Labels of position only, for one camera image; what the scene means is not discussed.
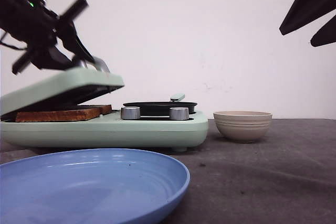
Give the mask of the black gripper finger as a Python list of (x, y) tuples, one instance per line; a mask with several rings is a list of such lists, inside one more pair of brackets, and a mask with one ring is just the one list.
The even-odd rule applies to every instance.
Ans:
[(334, 43), (336, 41), (335, 29), (336, 17), (334, 16), (323, 27), (321, 27), (316, 34), (313, 35), (310, 40), (311, 45), (318, 47)]
[(286, 35), (333, 10), (335, 0), (294, 0), (279, 30), (282, 35)]

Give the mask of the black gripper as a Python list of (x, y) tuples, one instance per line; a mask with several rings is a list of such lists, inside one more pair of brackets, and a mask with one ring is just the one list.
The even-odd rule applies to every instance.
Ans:
[(1, 29), (26, 43), (12, 72), (22, 72), (30, 63), (51, 70), (69, 69), (80, 60), (95, 63), (73, 23), (87, 7), (87, 1), (76, 0), (62, 15), (45, 5), (45, 0), (1, 0)]

